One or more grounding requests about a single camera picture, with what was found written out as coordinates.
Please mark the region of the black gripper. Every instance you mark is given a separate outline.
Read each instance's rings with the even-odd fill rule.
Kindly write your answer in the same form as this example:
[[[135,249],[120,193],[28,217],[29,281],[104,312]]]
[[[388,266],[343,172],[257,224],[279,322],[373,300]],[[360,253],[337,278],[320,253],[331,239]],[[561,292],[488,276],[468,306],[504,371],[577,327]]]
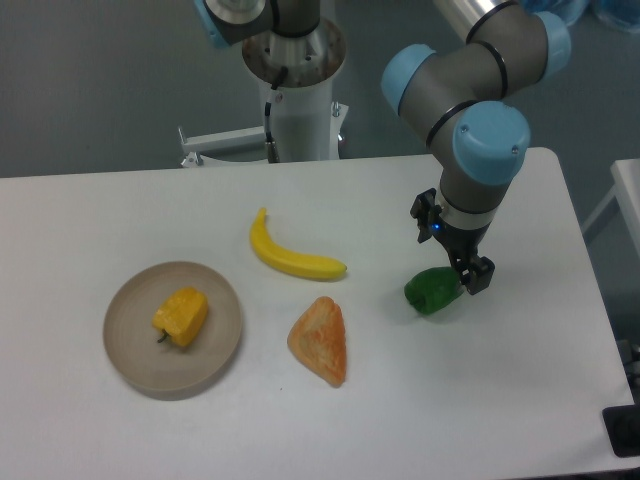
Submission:
[[[410,215],[417,222],[418,242],[434,238],[446,251],[451,267],[470,295],[489,287],[495,264],[478,254],[478,246],[493,221],[493,211],[469,213],[457,209],[436,189],[416,196]]]

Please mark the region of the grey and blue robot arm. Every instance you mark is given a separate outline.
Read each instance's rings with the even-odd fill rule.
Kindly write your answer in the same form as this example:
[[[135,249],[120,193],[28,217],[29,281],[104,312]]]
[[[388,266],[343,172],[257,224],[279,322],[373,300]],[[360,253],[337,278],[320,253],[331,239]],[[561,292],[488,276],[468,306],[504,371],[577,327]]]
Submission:
[[[219,48],[242,48],[262,103],[262,135],[272,163],[326,160],[337,147],[330,127],[332,83],[346,45],[317,1],[199,1],[197,14]],[[493,262],[478,253],[530,144],[524,116],[505,98],[564,68],[571,38],[549,12],[516,1],[441,1],[463,41],[441,55],[408,46],[387,64],[383,95],[442,166],[436,188],[411,214],[419,240],[437,240],[461,284],[486,289]]]

